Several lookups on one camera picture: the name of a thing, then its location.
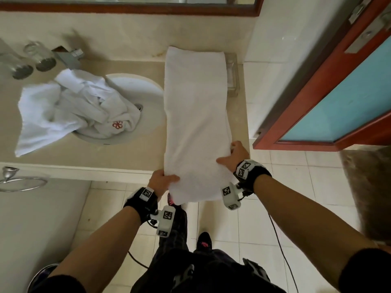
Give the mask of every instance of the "wrist strap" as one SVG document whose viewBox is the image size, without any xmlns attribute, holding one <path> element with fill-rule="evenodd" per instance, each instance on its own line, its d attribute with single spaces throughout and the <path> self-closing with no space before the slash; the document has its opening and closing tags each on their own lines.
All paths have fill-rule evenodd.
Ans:
<svg viewBox="0 0 391 293">
<path fill-rule="evenodd" d="M 236 171 L 233 174 L 239 180 L 242 189 L 251 192 L 254 192 L 254 182 L 257 177 L 261 175 L 268 175 L 271 177 L 271 174 L 266 167 L 252 159 L 245 159 L 239 162 Z"/>
<path fill-rule="evenodd" d="M 149 215 L 158 209 L 158 197 L 153 189 L 141 187 L 127 198 L 124 207 L 127 206 L 134 208 L 140 215 L 141 223 L 144 223 L 150 219 Z"/>
</svg>

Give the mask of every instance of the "white towel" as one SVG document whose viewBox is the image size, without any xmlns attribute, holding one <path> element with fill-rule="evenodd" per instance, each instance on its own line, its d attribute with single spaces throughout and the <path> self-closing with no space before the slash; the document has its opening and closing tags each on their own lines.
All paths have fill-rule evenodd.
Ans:
<svg viewBox="0 0 391 293">
<path fill-rule="evenodd" d="M 109 87 L 103 77 L 81 70 L 63 70 L 55 79 L 22 90 L 18 107 L 22 131 L 17 157 L 63 138 L 76 130 L 86 136 L 106 139 L 132 131 L 139 109 Z"/>
<path fill-rule="evenodd" d="M 87 127 L 75 114 L 59 109 L 61 87 L 55 82 L 28 85 L 22 89 L 18 107 L 22 131 L 16 146 L 17 157 L 60 140 L 68 133 Z"/>
<path fill-rule="evenodd" d="M 181 177 L 169 188 L 176 204 L 221 199 L 220 187 L 234 179 L 216 162 L 216 158 L 230 154 L 232 136 L 226 101 L 224 53 L 168 49 L 164 172 Z"/>
<path fill-rule="evenodd" d="M 77 132 L 96 139 L 107 139 L 123 131 L 133 131 L 139 109 L 109 87 L 103 77 L 81 70 L 63 70 L 55 80 L 67 88 L 58 106 L 83 117 L 87 128 Z"/>
</svg>

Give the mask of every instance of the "black sleeve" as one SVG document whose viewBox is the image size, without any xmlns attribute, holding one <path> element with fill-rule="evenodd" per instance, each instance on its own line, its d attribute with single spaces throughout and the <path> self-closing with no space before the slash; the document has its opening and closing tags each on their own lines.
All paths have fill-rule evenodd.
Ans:
<svg viewBox="0 0 391 293">
<path fill-rule="evenodd" d="M 390 292 L 391 255 L 380 249 L 364 249 L 353 255 L 342 270 L 341 293 Z"/>
<path fill-rule="evenodd" d="M 31 293 L 86 293 L 83 285 L 74 277 L 59 275 L 49 277 Z"/>
</svg>

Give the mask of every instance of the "blue glass panel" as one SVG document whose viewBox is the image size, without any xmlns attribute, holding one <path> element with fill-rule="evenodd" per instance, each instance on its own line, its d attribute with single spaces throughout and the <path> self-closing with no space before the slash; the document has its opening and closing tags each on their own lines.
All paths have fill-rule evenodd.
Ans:
<svg viewBox="0 0 391 293">
<path fill-rule="evenodd" d="M 282 138 L 333 142 L 391 109 L 391 37 Z"/>
</svg>

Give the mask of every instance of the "sink basin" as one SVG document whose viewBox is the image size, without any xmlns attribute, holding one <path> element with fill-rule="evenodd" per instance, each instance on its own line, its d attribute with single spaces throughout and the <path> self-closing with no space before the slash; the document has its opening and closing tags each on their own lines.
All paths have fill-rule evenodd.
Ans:
<svg viewBox="0 0 391 293">
<path fill-rule="evenodd" d="M 95 139 L 75 132 L 77 137 L 91 143 L 114 145 L 151 133 L 156 127 L 165 123 L 163 88 L 156 82 L 139 75 L 125 73 L 106 75 L 106 82 L 131 103 L 138 107 L 142 106 L 136 128 L 132 132 L 124 131 L 108 139 Z"/>
</svg>

